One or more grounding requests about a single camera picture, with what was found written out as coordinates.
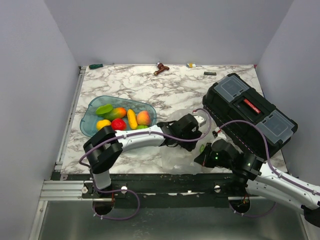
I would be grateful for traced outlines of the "orange fake peach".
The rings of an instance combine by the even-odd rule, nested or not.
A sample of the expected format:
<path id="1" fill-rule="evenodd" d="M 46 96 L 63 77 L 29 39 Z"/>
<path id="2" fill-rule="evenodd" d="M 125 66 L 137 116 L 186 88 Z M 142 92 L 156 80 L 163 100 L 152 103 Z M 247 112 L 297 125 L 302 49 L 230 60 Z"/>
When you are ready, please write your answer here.
<path id="1" fill-rule="evenodd" d="M 139 112 L 136 116 L 136 120 L 139 126 L 149 126 L 151 124 L 151 117 L 147 110 Z"/>

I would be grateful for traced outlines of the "green fake apple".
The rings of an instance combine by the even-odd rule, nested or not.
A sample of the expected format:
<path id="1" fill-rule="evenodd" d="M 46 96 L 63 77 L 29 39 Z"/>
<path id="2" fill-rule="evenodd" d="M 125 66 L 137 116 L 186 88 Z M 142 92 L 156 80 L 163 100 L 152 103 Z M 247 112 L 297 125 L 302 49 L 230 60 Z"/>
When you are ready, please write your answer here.
<path id="1" fill-rule="evenodd" d="M 147 129 L 147 128 L 149 128 L 147 125 L 138 125 L 136 129 L 142 130 L 142 129 Z"/>

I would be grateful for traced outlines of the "yellow fake banana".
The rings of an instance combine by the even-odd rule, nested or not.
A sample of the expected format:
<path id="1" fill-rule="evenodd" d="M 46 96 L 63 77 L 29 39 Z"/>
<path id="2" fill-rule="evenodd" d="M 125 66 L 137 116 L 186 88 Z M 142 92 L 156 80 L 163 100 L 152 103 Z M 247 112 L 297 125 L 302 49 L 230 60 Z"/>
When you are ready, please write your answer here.
<path id="1" fill-rule="evenodd" d="M 138 127 L 137 116 L 132 109 L 127 110 L 128 124 L 132 130 L 136 130 Z"/>

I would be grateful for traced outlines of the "red fake apple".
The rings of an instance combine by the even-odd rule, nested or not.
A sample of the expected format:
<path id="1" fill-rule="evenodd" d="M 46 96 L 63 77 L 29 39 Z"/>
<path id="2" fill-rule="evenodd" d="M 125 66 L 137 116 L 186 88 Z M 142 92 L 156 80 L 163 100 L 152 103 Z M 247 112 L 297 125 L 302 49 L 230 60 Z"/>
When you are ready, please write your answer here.
<path id="1" fill-rule="evenodd" d="M 111 122 L 111 127 L 115 131 L 124 131 L 127 128 L 127 124 L 122 118 L 116 118 Z"/>

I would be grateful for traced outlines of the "yellow fake lemon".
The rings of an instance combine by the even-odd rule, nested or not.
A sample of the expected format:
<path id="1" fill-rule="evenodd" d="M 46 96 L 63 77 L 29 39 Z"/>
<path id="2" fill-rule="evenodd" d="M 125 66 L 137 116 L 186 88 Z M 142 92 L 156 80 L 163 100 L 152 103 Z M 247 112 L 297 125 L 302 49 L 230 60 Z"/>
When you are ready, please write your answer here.
<path id="1" fill-rule="evenodd" d="M 111 125 L 111 122 L 107 119 L 103 119 L 103 120 L 99 120 L 97 123 L 96 123 L 96 129 L 98 131 L 100 131 L 102 128 L 106 127 L 106 126 L 110 126 Z"/>

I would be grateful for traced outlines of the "clear plastic bag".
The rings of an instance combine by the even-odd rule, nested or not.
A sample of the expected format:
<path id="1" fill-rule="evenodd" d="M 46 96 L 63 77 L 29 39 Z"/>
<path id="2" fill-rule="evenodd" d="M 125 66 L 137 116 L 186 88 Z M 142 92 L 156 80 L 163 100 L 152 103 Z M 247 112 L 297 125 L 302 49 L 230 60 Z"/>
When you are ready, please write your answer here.
<path id="1" fill-rule="evenodd" d="M 172 120 L 179 120 L 186 114 L 192 114 L 192 109 L 179 109 L 173 112 L 168 121 Z M 207 120 L 208 116 L 203 111 L 198 111 L 194 115 L 199 115 L 206 120 L 206 123 L 203 126 L 199 127 L 199 131 L 202 132 L 202 135 L 208 130 L 209 127 L 209 120 Z M 194 162 L 194 159 L 198 157 L 201 153 L 201 147 L 205 147 L 206 143 L 212 143 L 214 140 L 214 136 L 212 131 L 217 127 L 216 123 L 212 121 L 211 129 L 208 135 L 203 139 L 199 140 L 196 145 L 195 149 L 192 151 L 187 151 L 181 146 L 176 147 L 168 147 L 162 146 L 160 148 L 160 156 L 161 156 L 161 164 L 162 170 L 164 173 L 172 174 L 172 175 L 183 175 L 183 174 L 191 174 L 196 175 L 200 173 L 223 173 L 225 171 L 224 168 L 215 167 L 215 168 L 208 168 L 201 166 L 200 164 Z"/>

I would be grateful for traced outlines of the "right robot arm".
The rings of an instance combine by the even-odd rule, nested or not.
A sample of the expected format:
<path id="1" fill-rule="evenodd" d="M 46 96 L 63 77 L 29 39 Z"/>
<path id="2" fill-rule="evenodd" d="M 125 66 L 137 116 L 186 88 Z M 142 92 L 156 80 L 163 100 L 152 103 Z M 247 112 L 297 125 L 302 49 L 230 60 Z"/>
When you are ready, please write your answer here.
<path id="1" fill-rule="evenodd" d="M 234 195 L 247 192 L 287 205 L 302 214 L 307 222 L 319 227 L 319 186 L 272 168 L 252 153 L 240 153 L 222 138 L 207 143 L 194 162 L 206 168 L 231 170 L 235 180 L 230 183 L 230 191 Z"/>

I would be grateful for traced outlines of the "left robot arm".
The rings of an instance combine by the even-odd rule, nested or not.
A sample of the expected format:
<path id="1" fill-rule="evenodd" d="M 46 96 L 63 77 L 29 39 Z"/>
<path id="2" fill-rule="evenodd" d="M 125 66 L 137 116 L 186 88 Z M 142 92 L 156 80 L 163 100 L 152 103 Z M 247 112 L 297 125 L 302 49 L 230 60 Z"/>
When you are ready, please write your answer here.
<path id="1" fill-rule="evenodd" d="M 200 115 L 188 113 L 179 120 L 159 122 L 144 129 L 125 131 L 103 127 L 83 145 L 84 157 L 95 182 L 93 191 L 101 198 L 110 194 L 110 169 L 122 153 L 162 146 L 180 146 L 189 152 L 194 150 L 202 136 L 199 128 L 206 121 Z"/>

